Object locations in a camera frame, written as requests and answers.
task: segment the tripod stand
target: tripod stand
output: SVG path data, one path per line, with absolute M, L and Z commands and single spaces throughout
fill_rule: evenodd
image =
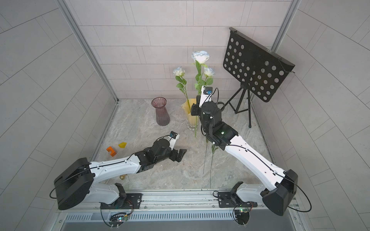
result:
M 239 102 L 238 102 L 238 105 L 236 106 L 236 109 L 233 107 L 233 105 L 231 104 L 231 101 L 232 99 L 241 91 L 242 91 L 242 95 L 240 96 L 240 99 L 239 99 Z M 244 95 L 245 95 L 245 92 L 248 90 L 248 108 L 247 109 L 244 109 L 244 110 L 241 110 L 239 111 L 239 108 L 240 108 L 240 105 L 242 104 L 242 101 L 243 101 L 243 98 L 244 98 Z M 241 113 L 241 112 L 245 112 L 245 111 L 248 111 L 248 114 L 249 114 L 249 128 L 252 127 L 252 125 L 250 124 L 250 90 L 247 86 L 245 86 L 243 83 L 240 83 L 240 88 L 239 90 L 236 91 L 236 93 L 225 103 L 225 106 L 227 104 L 230 104 L 231 108 L 234 110 L 235 114 L 238 114 L 238 113 Z

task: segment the yellow block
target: yellow block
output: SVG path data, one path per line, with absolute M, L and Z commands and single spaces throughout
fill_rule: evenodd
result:
M 126 144 L 127 144 L 126 142 L 122 142 L 118 146 L 121 147 L 121 148 L 125 148 L 126 147 Z

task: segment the white rose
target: white rose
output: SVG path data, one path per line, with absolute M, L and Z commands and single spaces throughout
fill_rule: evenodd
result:
M 213 68 L 205 67 L 204 74 L 208 77 L 212 77 L 215 75 L 215 70 Z
M 209 59 L 209 54 L 206 51 L 196 51 L 193 52 L 191 58 L 198 63 L 203 64 Z
M 178 67 L 178 68 L 174 69 L 174 74 L 176 76 L 183 76 L 183 75 L 185 75 L 185 70 L 182 67 Z

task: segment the marble floor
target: marble floor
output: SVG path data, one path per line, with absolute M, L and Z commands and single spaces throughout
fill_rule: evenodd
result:
M 209 142 L 206 147 L 206 139 L 200 133 L 200 129 L 194 137 L 194 131 L 186 127 L 187 119 L 180 107 L 182 103 L 184 103 L 183 99 L 167 100 L 166 108 L 171 121 L 167 126 L 162 127 L 156 123 L 155 109 L 151 105 L 151 100 L 128 99 L 119 102 L 119 108 L 96 161 L 129 156 L 151 147 L 158 137 L 169 134 L 170 131 L 180 135 L 175 149 L 187 149 L 187 152 L 180 163 L 167 159 L 148 171 L 129 174 L 124 180 L 114 177 L 105 183 L 121 183 L 127 190 L 224 189 L 232 188 L 238 181 L 260 184 L 259 179 L 232 155 L 221 149 L 217 149 L 212 155 L 211 143 Z M 240 108 L 247 107 L 248 103 L 245 100 Z M 237 130 L 256 151 L 271 160 L 253 112 L 252 128 L 248 128 L 248 112 L 234 114 L 229 105 L 223 111 L 222 119 Z M 127 142 L 124 149 L 118 147 L 121 142 Z M 117 152 L 114 157 L 105 150 L 109 146 Z

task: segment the orange block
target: orange block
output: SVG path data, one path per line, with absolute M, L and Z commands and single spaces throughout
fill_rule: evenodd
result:
M 107 148 L 107 151 L 111 152 L 111 156 L 115 156 L 117 154 L 112 147 Z

